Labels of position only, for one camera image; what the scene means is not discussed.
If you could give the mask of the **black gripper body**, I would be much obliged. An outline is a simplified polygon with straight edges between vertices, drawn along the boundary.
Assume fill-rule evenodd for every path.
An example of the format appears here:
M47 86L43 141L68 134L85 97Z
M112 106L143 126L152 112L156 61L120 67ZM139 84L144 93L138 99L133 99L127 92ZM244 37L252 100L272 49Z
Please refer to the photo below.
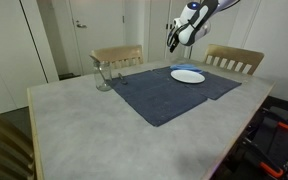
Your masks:
M182 26L176 27L174 26L168 34L167 40L170 41L170 45L177 46L179 43L179 32L183 29Z

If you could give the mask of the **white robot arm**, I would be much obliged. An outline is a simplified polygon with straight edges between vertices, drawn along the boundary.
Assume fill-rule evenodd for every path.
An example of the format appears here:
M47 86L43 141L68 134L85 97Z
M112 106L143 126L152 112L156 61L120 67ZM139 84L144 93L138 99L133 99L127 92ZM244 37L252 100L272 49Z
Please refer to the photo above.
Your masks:
M236 5L240 0L204 0L185 5L179 18L173 20L174 27L168 34L167 46L173 52L178 44L193 45L210 31L209 19L216 13Z

